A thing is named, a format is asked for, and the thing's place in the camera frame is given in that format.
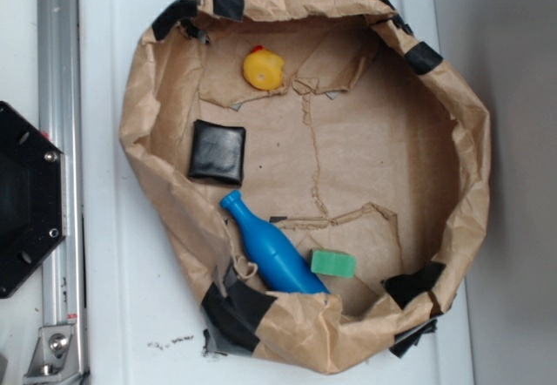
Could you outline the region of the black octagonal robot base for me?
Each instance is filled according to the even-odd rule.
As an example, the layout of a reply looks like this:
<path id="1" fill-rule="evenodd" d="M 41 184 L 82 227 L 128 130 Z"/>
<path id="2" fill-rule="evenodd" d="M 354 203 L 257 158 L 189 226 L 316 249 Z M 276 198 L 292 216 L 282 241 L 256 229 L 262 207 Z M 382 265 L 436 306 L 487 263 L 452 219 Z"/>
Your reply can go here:
<path id="1" fill-rule="evenodd" d="M 1 103 L 1 297 L 10 298 L 64 239 L 64 154 Z"/>

